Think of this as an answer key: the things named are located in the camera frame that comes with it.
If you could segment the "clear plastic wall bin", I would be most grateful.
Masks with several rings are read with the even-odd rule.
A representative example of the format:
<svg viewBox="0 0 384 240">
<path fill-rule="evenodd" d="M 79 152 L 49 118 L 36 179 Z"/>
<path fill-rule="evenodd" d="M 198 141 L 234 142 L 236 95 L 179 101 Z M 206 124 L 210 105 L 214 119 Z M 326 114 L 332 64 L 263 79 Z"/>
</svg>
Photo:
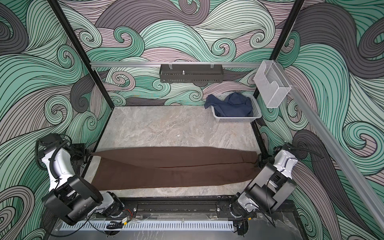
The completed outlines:
<svg viewBox="0 0 384 240">
<path fill-rule="evenodd" d="M 278 108 L 292 89 L 285 69 L 275 61 L 263 61 L 254 82 L 269 109 Z"/>
</svg>

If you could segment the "black perforated wall tray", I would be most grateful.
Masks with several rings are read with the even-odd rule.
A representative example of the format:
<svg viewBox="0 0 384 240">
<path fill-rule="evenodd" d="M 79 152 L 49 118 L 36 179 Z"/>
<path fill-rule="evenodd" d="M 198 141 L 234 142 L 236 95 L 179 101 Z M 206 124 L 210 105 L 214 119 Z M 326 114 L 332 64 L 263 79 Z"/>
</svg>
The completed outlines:
<svg viewBox="0 0 384 240">
<path fill-rule="evenodd" d="M 161 65 L 163 83 L 221 83 L 224 79 L 222 65 Z"/>
</svg>

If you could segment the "navy blue trousers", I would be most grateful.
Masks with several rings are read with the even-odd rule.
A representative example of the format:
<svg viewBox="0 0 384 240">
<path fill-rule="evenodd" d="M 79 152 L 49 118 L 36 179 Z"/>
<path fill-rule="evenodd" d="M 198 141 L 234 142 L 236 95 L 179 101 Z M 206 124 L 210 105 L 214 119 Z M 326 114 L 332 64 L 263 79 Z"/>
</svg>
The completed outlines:
<svg viewBox="0 0 384 240">
<path fill-rule="evenodd" d="M 240 94 L 229 94 L 223 101 L 209 95 L 204 104 L 205 109 L 214 108 L 218 117 L 252 117 L 253 106 L 250 98 Z"/>
</svg>

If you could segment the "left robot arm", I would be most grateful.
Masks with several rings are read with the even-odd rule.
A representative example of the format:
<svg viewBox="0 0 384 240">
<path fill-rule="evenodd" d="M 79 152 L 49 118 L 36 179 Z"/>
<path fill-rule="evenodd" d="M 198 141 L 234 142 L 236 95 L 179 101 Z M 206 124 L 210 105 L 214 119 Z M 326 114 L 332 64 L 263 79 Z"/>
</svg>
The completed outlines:
<svg viewBox="0 0 384 240">
<path fill-rule="evenodd" d="M 85 144 L 74 144 L 67 135 L 48 134 L 35 142 L 35 162 L 50 179 L 44 207 L 70 226 L 92 214 L 118 218 L 123 213 L 124 205 L 114 193 L 102 194 L 74 170 L 88 156 Z"/>
</svg>

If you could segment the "white plastic laundry basket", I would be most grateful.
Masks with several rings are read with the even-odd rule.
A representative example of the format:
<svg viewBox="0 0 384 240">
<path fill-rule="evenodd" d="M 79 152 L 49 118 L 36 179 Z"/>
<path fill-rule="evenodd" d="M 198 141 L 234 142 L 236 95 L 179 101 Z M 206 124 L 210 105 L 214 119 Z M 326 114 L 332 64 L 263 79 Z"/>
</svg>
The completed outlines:
<svg viewBox="0 0 384 240">
<path fill-rule="evenodd" d="M 244 93 L 244 96 L 251 100 L 252 108 L 253 108 L 252 116 L 250 117 L 219 117 L 217 116 L 214 107 L 211 107 L 215 120 L 218 123 L 251 123 L 256 119 L 260 119 L 262 117 L 262 113 L 257 103 L 257 100 L 254 98 L 252 94 Z"/>
</svg>

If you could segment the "aluminium rail wall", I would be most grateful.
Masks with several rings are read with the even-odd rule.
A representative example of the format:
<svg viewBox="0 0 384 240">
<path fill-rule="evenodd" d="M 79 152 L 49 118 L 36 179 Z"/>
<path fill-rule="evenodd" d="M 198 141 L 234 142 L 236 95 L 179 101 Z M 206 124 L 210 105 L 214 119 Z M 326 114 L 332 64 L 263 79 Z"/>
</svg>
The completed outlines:
<svg viewBox="0 0 384 240">
<path fill-rule="evenodd" d="M 254 62 L 105 62 L 95 61 L 90 62 L 92 68 L 160 68 L 161 65 L 222 65 L 223 68 L 241 68 L 241 69 L 254 69 L 258 68 L 261 63 Z"/>
<path fill-rule="evenodd" d="M 319 117 L 319 106 L 312 89 L 311 84 L 307 83 L 304 87 L 301 84 L 295 83 L 285 71 L 283 66 L 277 62 L 273 62 L 277 72 L 281 75 L 281 81 L 287 82 L 291 87 L 290 94 L 295 99 L 298 107 L 309 120 L 319 138 L 325 145 L 328 153 L 337 162 L 340 169 L 354 187 L 358 196 L 367 207 L 371 216 L 374 218 L 381 230 L 384 229 L 384 203 L 379 195 L 374 191 L 373 187 L 367 179 L 360 173 L 358 168 L 348 156 L 341 144 L 332 135 L 324 121 Z"/>
</svg>

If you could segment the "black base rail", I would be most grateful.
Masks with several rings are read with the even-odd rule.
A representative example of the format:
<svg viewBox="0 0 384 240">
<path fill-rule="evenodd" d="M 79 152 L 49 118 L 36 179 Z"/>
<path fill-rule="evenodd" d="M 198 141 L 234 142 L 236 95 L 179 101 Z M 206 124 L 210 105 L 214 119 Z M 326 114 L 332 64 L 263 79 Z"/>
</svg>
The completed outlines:
<svg viewBox="0 0 384 240">
<path fill-rule="evenodd" d="M 92 199 L 76 198 L 67 204 L 58 202 L 45 207 L 69 225 L 93 214 L 106 219 L 133 219 L 150 214 L 205 214 L 230 220 L 254 218 L 258 213 L 268 214 L 268 211 L 256 208 L 254 203 L 241 205 L 239 196 L 117 198 L 108 194 L 100 205 Z"/>
</svg>

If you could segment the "aluminium rail right wall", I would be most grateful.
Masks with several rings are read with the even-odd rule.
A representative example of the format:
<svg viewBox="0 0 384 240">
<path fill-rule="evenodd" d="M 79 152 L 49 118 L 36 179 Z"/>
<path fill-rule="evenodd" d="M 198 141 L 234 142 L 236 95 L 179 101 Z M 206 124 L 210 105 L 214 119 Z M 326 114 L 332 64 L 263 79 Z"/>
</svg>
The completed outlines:
<svg viewBox="0 0 384 240">
<path fill-rule="evenodd" d="M 367 179 L 360 173 L 358 168 L 348 156 L 341 144 L 332 135 L 324 121 L 319 117 L 319 106 L 312 89 L 311 84 L 307 83 L 304 87 L 301 84 L 295 83 L 285 71 L 283 66 L 277 62 L 273 62 L 277 72 L 281 75 L 281 81 L 287 82 L 291 87 L 290 94 L 295 99 L 298 107 L 309 120 L 319 138 L 325 145 L 328 153 L 337 162 L 340 169 L 354 187 L 358 196 L 367 207 L 371 216 L 374 218 L 381 230 L 384 229 L 384 203 L 379 195 L 374 191 L 373 187 Z"/>
</svg>

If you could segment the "aluminium rail back wall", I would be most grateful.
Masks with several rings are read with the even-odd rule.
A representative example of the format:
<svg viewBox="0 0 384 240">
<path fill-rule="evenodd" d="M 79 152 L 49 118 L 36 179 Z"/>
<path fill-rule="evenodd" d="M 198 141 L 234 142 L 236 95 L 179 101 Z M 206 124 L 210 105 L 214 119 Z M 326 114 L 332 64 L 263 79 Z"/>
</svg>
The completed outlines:
<svg viewBox="0 0 384 240">
<path fill-rule="evenodd" d="M 222 65 L 223 68 L 241 68 L 241 69 L 254 69 L 258 68 L 261 63 L 254 62 L 105 62 L 95 61 L 90 62 L 92 68 L 160 68 L 161 65 Z"/>
</svg>

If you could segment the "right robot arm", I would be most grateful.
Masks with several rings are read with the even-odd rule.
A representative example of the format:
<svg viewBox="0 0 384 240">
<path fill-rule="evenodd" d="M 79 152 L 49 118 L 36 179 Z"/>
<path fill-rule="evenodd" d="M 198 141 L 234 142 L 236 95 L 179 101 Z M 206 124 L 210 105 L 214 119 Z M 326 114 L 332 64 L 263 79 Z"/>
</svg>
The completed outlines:
<svg viewBox="0 0 384 240">
<path fill-rule="evenodd" d="M 257 210 L 269 215 L 274 213 L 296 189 L 292 171 L 297 162 L 291 144 L 276 147 L 271 158 L 261 161 L 263 167 L 257 176 L 234 196 L 231 214 L 245 218 Z"/>
</svg>

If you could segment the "brown trousers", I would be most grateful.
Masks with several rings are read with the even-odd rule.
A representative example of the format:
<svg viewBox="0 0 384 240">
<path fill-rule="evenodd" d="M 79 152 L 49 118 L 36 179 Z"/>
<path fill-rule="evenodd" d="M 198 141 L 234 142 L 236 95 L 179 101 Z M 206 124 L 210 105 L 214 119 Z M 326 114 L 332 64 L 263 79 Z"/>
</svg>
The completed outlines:
<svg viewBox="0 0 384 240">
<path fill-rule="evenodd" d="M 220 186 L 254 179 L 257 152 L 213 147 L 140 147 L 95 153 L 98 190 Z"/>
</svg>

